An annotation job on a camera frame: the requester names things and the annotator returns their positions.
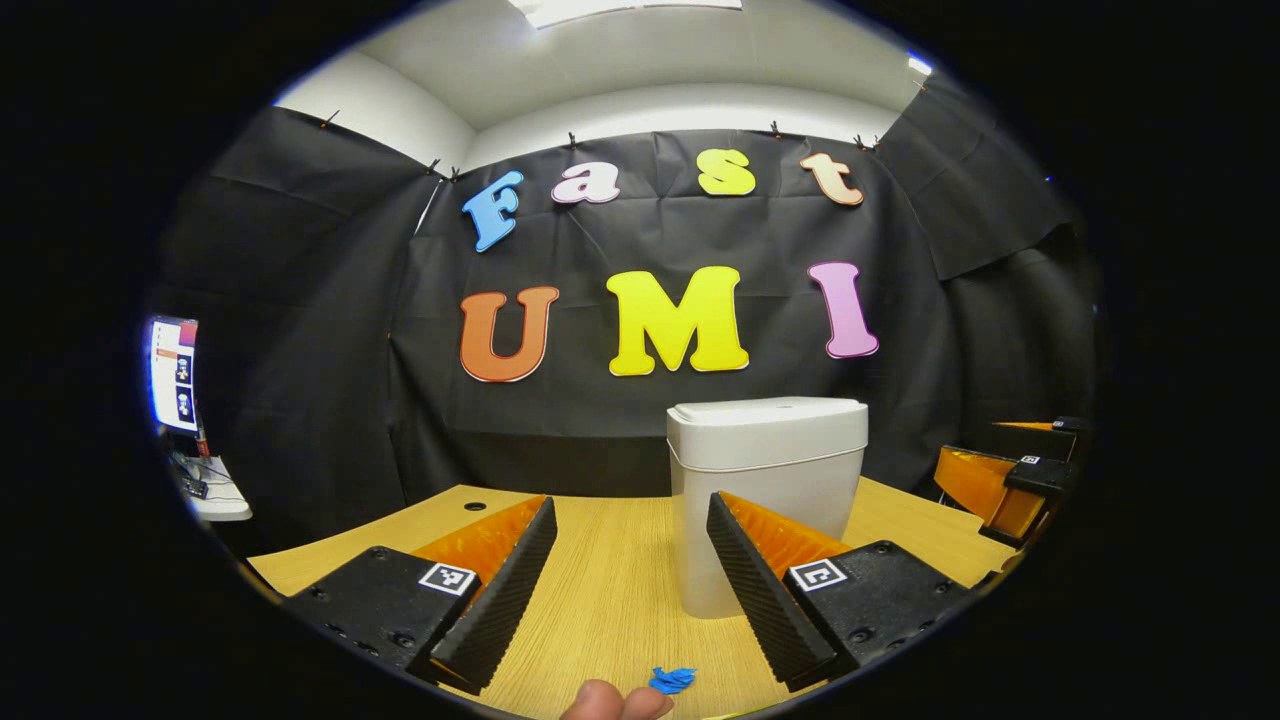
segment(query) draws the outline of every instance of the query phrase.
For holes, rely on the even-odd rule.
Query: pink letter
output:
[[[879,347],[876,336],[867,332],[863,306],[858,302],[858,268],[849,263],[819,263],[809,268],[809,277],[818,281],[827,300],[831,318],[831,342],[827,355],[832,357],[858,357],[870,355]]]

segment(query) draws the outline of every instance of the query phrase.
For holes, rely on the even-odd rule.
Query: monitor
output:
[[[147,329],[151,407],[165,429],[196,437],[196,320],[154,315]]]

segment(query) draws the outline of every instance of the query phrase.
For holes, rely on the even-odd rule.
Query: letter f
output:
[[[471,215],[471,222],[476,224],[476,252],[484,252],[493,243],[507,237],[507,233],[516,229],[516,220],[502,214],[503,210],[515,213],[520,205],[520,197],[512,187],[520,184],[525,176],[518,170],[509,170],[498,178],[493,184],[481,190],[475,197],[467,200],[462,206],[463,213]]]

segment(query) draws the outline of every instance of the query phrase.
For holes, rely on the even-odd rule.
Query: yellow letter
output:
[[[698,350],[689,359],[695,370],[740,370],[750,359],[737,341],[733,287],[737,270],[713,265],[689,279],[677,307],[650,273],[618,273],[604,287],[618,296],[618,356],[609,361],[614,375],[648,375],[653,357],[645,352],[648,332],[663,365],[675,372],[698,331]]]
[[[737,150],[703,150],[698,154],[698,184],[708,195],[746,195],[755,190],[750,160]]]

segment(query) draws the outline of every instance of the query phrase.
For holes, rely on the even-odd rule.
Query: orange letter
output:
[[[826,152],[815,152],[804,160],[800,167],[813,170],[813,177],[818,178],[818,187],[827,197],[841,205],[859,205],[863,201],[863,191],[856,187],[845,187],[845,178],[849,174],[849,165],[836,163]]]
[[[481,292],[462,301],[462,369],[485,383],[513,383],[529,377],[547,354],[547,324],[552,302],[559,297],[554,287],[530,287],[516,300],[525,306],[525,334],[520,350],[511,357],[493,354],[493,323],[498,309],[507,304],[500,292]]]

